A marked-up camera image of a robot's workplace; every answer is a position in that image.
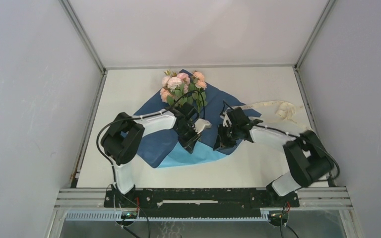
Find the blue wrapping paper sheet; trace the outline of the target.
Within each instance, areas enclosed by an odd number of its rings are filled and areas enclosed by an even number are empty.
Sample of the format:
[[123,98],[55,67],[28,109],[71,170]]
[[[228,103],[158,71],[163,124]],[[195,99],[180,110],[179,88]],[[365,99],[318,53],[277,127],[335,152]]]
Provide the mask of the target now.
[[202,116],[212,126],[204,130],[200,138],[190,129],[180,127],[161,130],[142,138],[137,155],[153,168],[195,165],[214,162],[231,155],[242,140],[236,140],[230,148],[217,148],[218,126],[223,123],[220,113],[225,110],[224,102],[230,106],[243,106],[244,103],[231,94],[208,84],[205,90],[206,103]]

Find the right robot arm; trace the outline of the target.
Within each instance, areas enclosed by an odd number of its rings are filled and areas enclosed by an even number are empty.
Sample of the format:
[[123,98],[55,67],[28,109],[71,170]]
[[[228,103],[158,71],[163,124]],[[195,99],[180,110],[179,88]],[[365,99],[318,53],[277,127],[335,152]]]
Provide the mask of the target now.
[[319,182],[336,166],[324,149],[317,135],[306,130],[299,135],[261,125],[261,120],[250,119],[244,113],[229,111],[221,115],[215,150],[235,147],[237,141],[268,145],[285,155],[289,171],[273,180],[266,187],[267,201],[280,206],[287,195]]

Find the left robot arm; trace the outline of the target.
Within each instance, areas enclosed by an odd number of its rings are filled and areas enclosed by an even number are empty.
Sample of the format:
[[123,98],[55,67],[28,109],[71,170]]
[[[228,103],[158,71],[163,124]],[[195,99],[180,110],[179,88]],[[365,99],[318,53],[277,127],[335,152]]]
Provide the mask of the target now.
[[135,201],[135,193],[132,191],[135,184],[130,162],[136,156],[145,136],[162,130],[174,130],[181,146],[191,154],[202,132],[210,127],[211,124],[207,120],[192,121],[175,109],[160,110],[141,116],[119,113],[113,122],[98,132],[96,138],[98,151],[109,161],[112,168],[113,186],[118,191],[117,202],[128,207]]

